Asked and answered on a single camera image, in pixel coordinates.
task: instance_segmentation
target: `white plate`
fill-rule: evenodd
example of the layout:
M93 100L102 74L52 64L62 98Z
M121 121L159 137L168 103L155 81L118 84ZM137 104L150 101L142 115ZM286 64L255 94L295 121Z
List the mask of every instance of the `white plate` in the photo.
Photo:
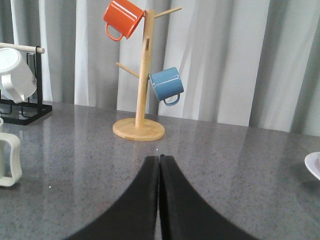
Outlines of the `white plate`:
M304 159L306 168L320 180L320 151L308 154Z

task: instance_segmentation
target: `wooden pole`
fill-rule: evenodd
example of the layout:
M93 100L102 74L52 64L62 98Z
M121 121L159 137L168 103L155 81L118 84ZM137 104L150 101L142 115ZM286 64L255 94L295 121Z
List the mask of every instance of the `wooden pole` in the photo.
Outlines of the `wooden pole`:
M135 126L141 128L144 125L147 101L147 89L149 69L151 62L152 39L154 35L155 11L148 9L145 11L141 66L139 74L138 98L136 104Z

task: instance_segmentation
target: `wooden rod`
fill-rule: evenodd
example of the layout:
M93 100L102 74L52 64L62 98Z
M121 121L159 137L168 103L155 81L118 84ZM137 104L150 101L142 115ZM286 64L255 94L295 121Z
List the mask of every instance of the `wooden rod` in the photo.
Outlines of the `wooden rod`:
M154 16L154 18L156 19L156 18L159 18L159 17L161 17L161 16L163 16L163 15L171 14L171 13L176 12L176 11L179 11L179 10L181 10L181 9L182 9L181 6L176 7L176 8L172 8L172 9L169 9L169 10L167 10L167 11L163 11L163 12L160 12L160 13L156 14L156 15Z
M138 73L136 73L135 71L132 71L130 68L127 68L125 65L122 65L119 62L116 62L115 64L118 65L119 68L122 68L123 70L126 70L128 73L130 73L130 74L136 76L137 78L139 78L139 74Z
M35 47L35 46L25 46L25 45L17 45L17 44L11 44L11 43L4 43L0 42L0 48L12 48L19 51L25 51L30 53L39 53L44 54L45 49L42 47Z
M152 38L154 36L155 11L145 11L138 99L136 103L135 126L141 128L145 122L148 78L151 62Z

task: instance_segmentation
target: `wooden peg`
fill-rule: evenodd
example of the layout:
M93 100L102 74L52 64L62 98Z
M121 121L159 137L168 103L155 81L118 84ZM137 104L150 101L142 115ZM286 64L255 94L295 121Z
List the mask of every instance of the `wooden peg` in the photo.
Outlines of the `wooden peg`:
M130 68L122 65L122 64L119 63L119 62L116 62L115 64L118 65L119 68L122 68L123 70L126 70L128 73L130 73L130 74L136 76L137 78L139 78L139 74L136 73L135 71L132 71Z
M179 11L179 10L181 10L181 9L182 9L181 6L176 7L176 8L172 8L172 9L169 9L169 10L167 10L167 11L163 11L163 12L160 12L160 13L156 14L156 15L154 16L154 18L156 19L156 18L159 18L159 17L161 17L161 16L163 16L163 15L171 14L171 13L176 12L176 11Z

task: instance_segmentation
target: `wooden mug stand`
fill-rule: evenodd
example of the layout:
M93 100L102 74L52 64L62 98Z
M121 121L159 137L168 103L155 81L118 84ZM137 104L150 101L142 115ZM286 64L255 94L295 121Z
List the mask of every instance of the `wooden mug stand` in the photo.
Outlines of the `wooden mug stand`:
M153 9L145 11L140 74L118 62L116 63L120 68L139 78L135 118L121 119L115 122L112 127L113 132L121 138L134 141L153 141L162 138L165 134L165 128L160 123L145 118L154 22L158 17L181 9L181 7L177 7L159 14L155 14Z

